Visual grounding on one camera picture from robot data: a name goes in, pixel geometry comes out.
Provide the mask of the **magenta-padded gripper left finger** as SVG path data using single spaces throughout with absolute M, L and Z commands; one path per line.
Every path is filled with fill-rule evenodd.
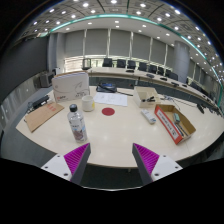
M 42 169 L 79 185 L 90 153 L 91 147 L 87 143 L 65 155 L 56 154 L 42 166 Z

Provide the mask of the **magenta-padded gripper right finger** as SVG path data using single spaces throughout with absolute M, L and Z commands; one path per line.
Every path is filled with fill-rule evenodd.
M 159 155 L 137 143 L 133 144 L 132 154 L 138 166 L 143 185 L 164 178 L 182 169 L 167 155 Z

